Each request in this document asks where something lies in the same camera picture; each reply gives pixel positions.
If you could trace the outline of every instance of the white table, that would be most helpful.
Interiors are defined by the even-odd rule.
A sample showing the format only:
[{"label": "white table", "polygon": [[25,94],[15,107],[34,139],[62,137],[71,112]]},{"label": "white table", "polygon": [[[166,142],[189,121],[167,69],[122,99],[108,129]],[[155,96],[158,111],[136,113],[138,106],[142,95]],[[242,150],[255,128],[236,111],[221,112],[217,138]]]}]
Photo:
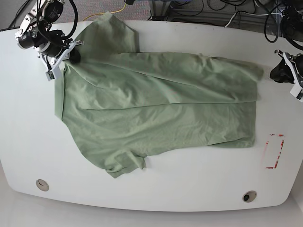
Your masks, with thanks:
[{"label": "white table", "polygon": [[[89,22],[81,22],[76,33]],[[282,38],[275,44],[248,31],[195,24],[127,21],[138,31],[142,52],[190,52],[266,65],[280,58],[275,49],[297,54]],[[54,29],[69,32],[72,24]],[[72,203],[129,210],[215,211],[276,206],[293,186],[303,159],[303,104],[291,85],[264,78],[258,85],[256,144],[246,149],[178,149],[146,158],[147,168],[114,179],[87,161],[67,127],[54,115],[53,81],[48,82],[37,53],[21,50],[15,31],[0,33],[0,159],[12,189]],[[277,168],[280,138],[285,140]],[[270,146],[265,150],[266,141]],[[36,180],[50,185],[47,192]],[[242,196],[254,190],[257,198]]]}]

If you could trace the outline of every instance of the cable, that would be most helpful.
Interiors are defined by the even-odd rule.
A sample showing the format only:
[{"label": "cable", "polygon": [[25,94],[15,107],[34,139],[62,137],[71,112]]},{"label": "cable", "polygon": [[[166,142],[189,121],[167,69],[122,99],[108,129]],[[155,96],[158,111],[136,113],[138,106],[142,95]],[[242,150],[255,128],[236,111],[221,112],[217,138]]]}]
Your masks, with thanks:
[{"label": "cable", "polygon": [[247,0],[244,0],[243,2],[240,2],[239,4],[233,4],[231,2],[239,2],[239,1],[242,1],[242,0],[219,0],[221,2],[224,2],[228,5],[232,5],[232,6],[240,6],[240,5],[243,5]]},{"label": "cable", "polygon": [[[273,12],[276,8],[278,8],[278,7],[281,5],[281,3],[280,3],[279,5],[277,5],[277,6],[275,6],[271,11],[269,11],[269,10],[268,10],[268,9],[267,9],[259,0],[255,0],[255,2],[256,2],[261,8],[263,8],[263,9],[268,13],[268,15],[267,15],[267,17],[266,17],[266,20],[265,20],[265,23],[264,23],[264,36],[265,36],[265,38],[266,38],[267,41],[269,41],[270,43],[273,44],[273,43],[275,43],[275,42],[278,40],[278,37],[279,37],[279,34],[278,34],[279,24],[277,23],[277,21],[276,21],[275,18],[273,17],[272,12]],[[270,39],[267,37],[267,34],[266,34],[267,21],[268,21],[269,17],[271,17],[271,18],[274,20],[275,24],[276,24],[276,37],[275,37],[274,40],[270,40]]]},{"label": "cable", "polygon": [[47,65],[48,70],[52,70],[51,64],[48,61],[48,54],[46,55],[45,59],[46,59],[46,65]]},{"label": "cable", "polygon": [[202,13],[202,11],[204,10],[204,2],[203,0],[201,0],[202,2],[202,9],[200,10],[200,12],[196,13],[196,14],[193,14],[193,15],[185,15],[185,14],[182,14],[182,13],[179,13],[179,12],[176,12],[176,11],[173,11],[174,13],[177,13],[179,15],[182,15],[182,16],[186,16],[186,17],[193,17],[193,16],[197,16],[199,15],[200,13]]},{"label": "cable", "polygon": [[16,22],[16,20],[18,19],[18,17],[20,16],[20,14],[22,13],[22,11],[25,9],[25,7],[29,4],[31,0],[26,0],[23,5],[19,8],[19,10],[16,13],[15,18],[12,20],[12,22],[10,23],[8,28],[11,28],[13,26],[13,24]]},{"label": "cable", "polygon": [[282,21],[281,21],[281,27],[282,27],[281,30],[282,30],[282,34],[284,35],[285,39],[286,39],[292,46],[294,46],[295,48],[297,48],[297,49],[303,51],[303,46],[301,46],[301,45],[299,45],[298,43],[296,43],[293,39],[291,39],[291,38],[287,35],[287,33],[286,33],[285,30],[284,30],[284,26],[285,26],[285,21],[282,20]]},{"label": "cable", "polygon": [[150,15],[150,17],[149,17],[149,18],[148,18],[147,20],[150,20],[150,19],[151,19],[151,17],[152,17],[152,13],[151,13],[151,10],[150,10],[150,14],[151,14],[151,15]]},{"label": "cable", "polygon": [[10,27],[10,28],[4,28],[4,29],[0,29],[0,32],[5,32],[5,31],[9,31],[9,30],[17,29],[17,28],[20,28],[20,26],[18,26],[18,27]]},{"label": "cable", "polygon": [[239,13],[239,23],[238,23],[238,29],[240,29],[240,24],[241,24],[241,13]]},{"label": "cable", "polygon": [[212,6],[210,5],[210,1],[211,1],[211,0],[207,0],[207,6],[208,6],[210,9],[214,10],[214,11],[220,11],[220,10],[224,9],[224,8],[227,6],[227,2],[226,2],[225,5],[222,6],[221,8],[214,9],[214,8],[212,8]]},{"label": "cable", "polygon": [[231,17],[231,19],[229,20],[229,22],[227,23],[227,25],[225,25],[224,27],[228,27],[228,26],[231,24],[231,22],[233,21],[233,19],[236,17],[236,15],[237,15],[238,13],[240,13],[240,11],[236,12],[236,13]]},{"label": "cable", "polygon": [[[253,13],[245,13],[245,14],[248,14],[248,15],[252,15],[252,16],[268,16],[268,13],[267,14],[253,14]],[[283,16],[282,13],[272,13],[274,15],[280,15],[280,16]]]},{"label": "cable", "polygon": [[282,13],[282,11],[279,9],[279,6],[278,6],[278,3],[277,3],[277,1],[276,0],[274,0],[274,2],[275,2],[275,5],[276,5],[276,7],[278,8],[278,10],[279,10],[279,12],[281,13],[281,14],[283,14]]},{"label": "cable", "polygon": [[49,37],[47,37],[46,35],[44,35],[44,33],[40,30],[39,28],[39,24],[40,24],[40,8],[41,8],[41,0],[37,0],[37,15],[36,15],[36,23],[37,23],[37,29],[38,29],[38,32],[42,35],[42,37],[44,39],[46,39],[47,41],[49,41],[50,43],[52,43],[53,45],[57,46],[57,47],[60,47],[62,49],[68,49],[69,47],[64,45],[64,44],[57,44],[55,43],[54,41],[52,41]]},{"label": "cable", "polygon": [[77,7],[76,7],[76,5],[75,5],[75,3],[74,3],[73,0],[69,0],[69,1],[71,3],[71,6],[72,6],[72,8],[74,10],[74,14],[75,14],[74,25],[72,26],[71,32],[67,36],[62,36],[61,37],[62,40],[66,40],[66,39],[71,38],[71,36],[75,33],[76,28],[77,28],[77,24],[78,24],[78,11],[77,11]]},{"label": "cable", "polygon": [[[118,11],[115,11],[115,12],[110,12],[110,13],[119,13],[119,12],[123,11],[123,10],[125,9],[125,7],[126,7],[126,3],[124,4],[124,6],[123,6],[122,9],[120,9],[120,10],[118,10]],[[90,18],[90,17],[93,17],[93,16],[100,16],[100,15],[103,15],[103,14],[105,14],[105,13],[96,13],[96,14],[92,14],[92,15],[90,15],[90,16],[84,18],[83,21],[86,21],[86,20],[87,20],[88,18]]]},{"label": "cable", "polygon": [[17,13],[15,14],[15,18],[17,17],[19,12],[21,12],[25,9],[25,7],[28,5],[29,2],[30,1],[27,0],[26,2],[23,3],[23,5],[18,9]]},{"label": "cable", "polygon": [[175,4],[178,5],[178,6],[184,6],[184,5],[189,4],[190,1],[186,1],[186,2],[184,2],[184,3],[180,3],[180,2],[178,2],[178,1],[173,1],[173,3],[175,3]]}]

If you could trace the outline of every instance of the black cable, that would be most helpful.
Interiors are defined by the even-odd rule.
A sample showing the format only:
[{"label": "black cable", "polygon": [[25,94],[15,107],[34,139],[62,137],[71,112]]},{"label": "black cable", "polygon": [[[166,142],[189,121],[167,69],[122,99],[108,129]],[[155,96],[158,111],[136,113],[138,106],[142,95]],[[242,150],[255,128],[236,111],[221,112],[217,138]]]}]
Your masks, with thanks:
[{"label": "black cable", "polygon": [[240,2],[239,4],[233,4],[231,2],[239,2],[239,1],[242,1],[242,0],[233,0],[233,1],[232,0],[219,0],[219,1],[224,2],[228,5],[232,5],[232,6],[240,6],[240,5],[243,5],[247,0],[243,0],[243,2]]},{"label": "black cable", "polygon": [[255,3],[254,0],[252,1],[252,4],[254,4],[254,8],[255,8],[255,9],[254,9],[254,12],[253,12],[252,14],[255,14],[255,13],[256,13],[256,10],[257,10],[257,7],[256,7],[256,3]]},{"label": "black cable", "polygon": [[237,14],[239,13],[239,24],[238,24],[238,27],[240,27],[240,22],[241,22],[241,13],[249,13],[249,14],[254,14],[255,13],[255,11],[256,11],[256,8],[255,8],[255,10],[254,10],[254,12],[253,13],[249,13],[249,12],[247,12],[247,11],[244,11],[244,10],[238,10],[236,13],[235,13],[235,16],[234,16],[234,18],[232,19],[232,21],[236,18],[236,16],[237,16]]},{"label": "black cable", "polygon": [[75,33],[76,28],[77,28],[77,24],[78,24],[78,11],[77,11],[77,7],[76,7],[76,5],[75,5],[75,3],[74,3],[73,0],[69,0],[69,1],[71,3],[71,6],[72,6],[72,8],[74,10],[74,13],[75,13],[74,25],[72,27],[71,32],[67,36],[62,36],[61,37],[62,40],[71,38],[71,36]]},{"label": "black cable", "polygon": [[182,14],[182,13],[179,13],[179,12],[176,12],[176,11],[173,11],[174,13],[177,13],[179,15],[182,15],[182,16],[186,16],[186,17],[193,17],[193,16],[197,16],[199,15],[200,13],[202,13],[202,11],[204,10],[204,2],[203,0],[201,0],[202,2],[202,9],[200,10],[200,12],[196,13],[196,14],[193,14],[193,15],[185,15],[185,14]]},{"label": "black cable", "polygon": [[[264,36],[265,36],[266,40],[273,44],[273,43],[275,43],[275,42],[278,40],[278,38],[279,38],[279,34],[278,34],[279,24],[277,23],[277,21],[276,21],[275,18],[273,17],[272,13],[273,13],[273,11],[274,11],[276,8],[278,8],[280,5],[282,5],[282,3],[278,4],[278,5],[275,6],[271,11],[269,11],[269,10],[268,10],[268,9],[267,9],[259,0],[255,0],[255,1],[256,1],[258,4],[260,4],[261,7],[262,7],[263,9],[265,9],[265,11],[268,13],[268,15],[266,16],[266,19],[265,19],[264,30],[263,30],[263,32],[264,32]],[[275,37],[274,40],[270,40],[270,39],[267,37],[267,34],[266,34],[267,22],[268,22],[269,17],[271,17],[271,18],[274,20],[275,24],[276,24],[276,37]]]},{"label": "black cable", "polygon": [[[288,7],[293,7],[291,5],[285,5],[286,11],[288,11]],[[288,16],[288,13],[285,14],[285,16],[281,20],[281,31],[283,37],[295,48],[303,51],[303,46],[299,45],[297,42],[295,42],[292,38],[289,37],[289,34],[286,32],[287,27],[289,27],[289,23],[291,23],[291,18]]]},{"label": "black cable", "polygon": [[49,37],[47,37],[43,31],[40,30],[39,28],[39,25],[40,25],[40,8],[41,8],[41,0],[37,0],[37,15],[36,15],[36,23],[37,23],[37,29],[38,29],[38,32],[42,35],[42,37],[44,39],[46,39],[47,41],[49,41],[50,43],[52,43],[53,45],[57,46],[57,47],[60,47],[62,49],[68,49],[69,47],[66,46],[66,45],[63,45],[63,44],[57,44],[56,42],[52,41]]},{"label": "black cable", "polygon": [[238,24],[238,29],[240,29],[240,23],[241,23],[241,13],[239,13],[239,24]]},{"label": "black cable", "polygon": [[224,8],[227,6],[227,2],[226,2],[226,3],[224,4],[224,6],[222,6],[221,8],[215,9],[215,8],[213,8],[213,7],[210,5],[210,1],[211,1],[211,0],[207,0],[207,6],[208,6],[210,9],[214,10],[214,11],[220,11],[220,10],[224,9]]},{"label": "black cable", "polygon": [[173,1],[173,3],[175,3],[175,4],[178,5],[178,6],[184,6],[184,5],[189,4],[190,1],[186,1],[186,2],[184,2],[184,3],[180,3],[180,2],[178,2],[178,1]]},{"label": "black cable", "polygon": [[51,64],[48,61],[48,54],[46,55],[45,59],[46,59],[46,65],[47,65],[48,70],[52,70]]},{"label": "black cable", "polygon": [[277,9],[279,10],[279,12],[280,12],[281,14],[283,14],[283,12],[281,12],[281,10],[279,9],[279,6],[278,6],[278,3],[276,2],[276,0],[275,0],[275,5],[276,5]]},{"label": "black cable", "polygon": [[0,29],[0,32],[9,31],[9,30],[13,30],[13,29],[16,29],[16,28],[20,28],[20,26],[18,26],[18,27],[10,27],[10,28]]},{"label": "black cable", "polygon": [[[247,12],[247,11],[244,11],[244,10],[238,10],[237,12],[236,12],[236,15],[235,15],[235,17],[237,16],[237,14],[239,13],[249,13],[249,14],[254,14],[255,12],[256,12],[256,5],[255,5],[255,3],[253,2],[253,5],[254,5],[254,11],[253,12],[251,12],[251,13],[249,13],[249,12]],[[185,22],[189,22],[189,23],[194,23],[194,24],[210,24],[210,25],[213,25],[213,26],[226,26],[226,25],[215,25],[215,24],[212,24],[212,23],[208,23],[208,22],[194,22],[194,21],[189,21],[189,20],[185,20],[185,19],[179,19],[179,18],[176,18],[176,19],[178,19],[178,20],[183,20],[183,21],[185,21]]]},{"label": "black cable", "polygon": [[151,15],[150,15],[150,17],[149,17],[149,18],[148,18],[147,20],[150,20],[150,19],[151,19],[151,17],[152,17],[152,13],[151,13],[151,10],[150,10],[150,14],[151,14]]},{"label": "black cable", "polygon": [[30,1],[26,1],[22,4],[22,6],[18,9],[17,13],[15,14],[15,18],[17,17],[17,15],[20,11],[23,11],[25,9],[25,7],[28,5],[29,2]]},{"label": "black cable", "polygon": [[20,16],[20,14],[23,12],[23,10],[25,9],[25,7],[28,5],[28,3],[31,0],[26,0],[23,5],[20,7],[20,9],[18,10],[18,12],[16,13],[15,18],[12,20],[12,22],[10,23],[8,28],[11,28],[13,26],[13,24],[16,22],[16,20],[18,19],[18,17]]}]

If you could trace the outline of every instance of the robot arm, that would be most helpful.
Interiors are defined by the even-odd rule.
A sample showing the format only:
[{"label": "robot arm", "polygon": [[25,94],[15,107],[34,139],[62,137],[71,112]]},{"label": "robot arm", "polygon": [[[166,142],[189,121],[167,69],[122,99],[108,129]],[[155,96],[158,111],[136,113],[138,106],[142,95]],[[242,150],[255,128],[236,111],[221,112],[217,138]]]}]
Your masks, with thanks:
[{"label": "robot arm", "polygon": [[270,78],[277,83],[293,84],[290,93],[303,103],[303,55],[293,56],[280,50],[275,53],[279,54],[282,60],[271,71]]},{"label": "robot arm", "polygon": [[38,52],[39,58],[47,68],[45,74],[49,81],[62,76],[59,65],[63,60],[80,62],[80,54],[74,47],[83,44],[83,41],[73,41],[70,38],[77,27],[78,12],[73,0],[69,1],[75,12],[75,21],[72,31],[67,36],[61,30],[50,31],[52,23],[57,21],[63,12],[64,0],[37,0],[15,34],[20,48],[34,47]]}]

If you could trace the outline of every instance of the green polo shirt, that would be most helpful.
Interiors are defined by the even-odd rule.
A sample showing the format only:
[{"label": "green polo shirt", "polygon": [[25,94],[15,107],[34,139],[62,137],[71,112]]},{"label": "green polo shirt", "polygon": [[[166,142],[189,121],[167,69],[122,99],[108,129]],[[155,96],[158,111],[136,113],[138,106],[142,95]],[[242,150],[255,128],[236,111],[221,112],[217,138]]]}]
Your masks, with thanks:
[{"label": "green polo shirt", "polygon": [[144,158],[207,145],[251,147],[256,65],[189,53],[139,53],[135,31],[110,13],[77,40],[81,62],[55,82],[55,113],[80,152],[112,177]]}]

